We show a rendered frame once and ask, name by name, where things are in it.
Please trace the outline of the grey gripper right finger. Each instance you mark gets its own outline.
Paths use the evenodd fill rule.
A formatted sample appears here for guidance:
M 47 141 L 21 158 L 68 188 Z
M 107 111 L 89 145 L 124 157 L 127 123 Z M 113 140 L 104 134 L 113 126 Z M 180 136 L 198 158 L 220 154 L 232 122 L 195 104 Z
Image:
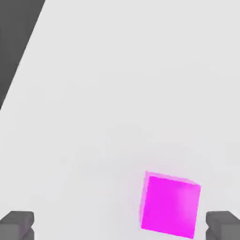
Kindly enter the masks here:
M 206 224 L 206 240 L 240 240 L 240 219 L 229 211 L 208 211 Z

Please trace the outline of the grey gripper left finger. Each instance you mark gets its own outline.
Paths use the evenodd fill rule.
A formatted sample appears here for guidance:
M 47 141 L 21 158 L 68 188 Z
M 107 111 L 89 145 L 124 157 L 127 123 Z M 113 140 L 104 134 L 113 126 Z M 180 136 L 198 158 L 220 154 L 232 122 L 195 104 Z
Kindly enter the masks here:
M 10 211 L 0 220 L 0 240 L 35 240 L 32 211 Z

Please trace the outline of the small magenta cube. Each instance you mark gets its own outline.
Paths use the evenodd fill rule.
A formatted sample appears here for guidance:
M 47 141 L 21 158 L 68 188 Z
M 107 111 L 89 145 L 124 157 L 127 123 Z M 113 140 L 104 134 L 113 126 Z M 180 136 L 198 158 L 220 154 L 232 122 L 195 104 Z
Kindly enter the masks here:
M 191 180 L 145 172 L 139 209 L 145 230 L 193 239 L 201 186 Z

